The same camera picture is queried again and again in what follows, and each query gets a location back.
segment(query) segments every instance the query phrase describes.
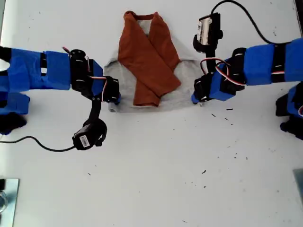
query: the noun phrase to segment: orange cloth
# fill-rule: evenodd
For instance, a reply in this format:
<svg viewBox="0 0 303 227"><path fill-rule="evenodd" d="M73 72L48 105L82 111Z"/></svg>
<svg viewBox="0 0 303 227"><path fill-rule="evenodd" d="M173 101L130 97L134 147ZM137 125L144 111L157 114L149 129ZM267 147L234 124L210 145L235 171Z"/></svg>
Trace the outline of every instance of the orange cloth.
<svg viewBox="0 0 303 227"><path fill-rule="evenodd" d="M128 11L124 20L118 60L137 78L134 105L159 106L162 95L181 85L173 73L180 59L169 28L157 12L138 16ZM138 20L152 20L148 36Z"/></svg>

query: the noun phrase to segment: white surface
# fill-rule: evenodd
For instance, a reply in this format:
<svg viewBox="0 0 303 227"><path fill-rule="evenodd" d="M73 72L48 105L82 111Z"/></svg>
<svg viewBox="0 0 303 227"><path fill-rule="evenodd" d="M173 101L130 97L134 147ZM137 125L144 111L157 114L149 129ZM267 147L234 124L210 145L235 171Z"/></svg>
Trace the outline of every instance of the white surface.
<svg viewBox="0 0 303 227"><path fill-rule="evenodd" d="M197 20L216 2L9 0L2 45L35 51L65 45L104 65L119 41L123 13L132 9L158 11L202 58L192 39ZM300 36L292 0L240 2L268 39ZM239 8L225 4L218 11L219 57L262 44ZM303 167L303 142L280 131L286 118L275 117L276 99L292 85L248 87L224 103L168 113L115 114L104 107L107 139L88 151L51 153L31 140L1 145L0 176L20 179L15 227L301 227L292 170ZM32 135L52 148L69 147L90 101L74 91L28 94L28 125L5 139Z"/></svg>

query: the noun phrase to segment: gray cloth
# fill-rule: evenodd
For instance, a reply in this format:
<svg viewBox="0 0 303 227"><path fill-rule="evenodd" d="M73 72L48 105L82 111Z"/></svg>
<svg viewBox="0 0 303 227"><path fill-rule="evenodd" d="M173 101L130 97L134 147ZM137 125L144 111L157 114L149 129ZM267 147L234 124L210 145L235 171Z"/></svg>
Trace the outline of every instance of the gray cloth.
<svg viewBox="0 0 303 227"><path fill-rule="evenodd" d="M115 105L109 103L111 112L135 113L135 112L158 112L180 109L193 106L191 96L194 92L194 81L201 77L200 62L191 55L190 51L176 38L172 37L172 42L177 50L181 63L176 67L174 74L180 80L181 86L176 90L161 97L160 105L154 106L134 106L134 94L136 88L136 77L117 60L116 52L104 68L106 76L111 76L119 80L121 103Z"/></svg>

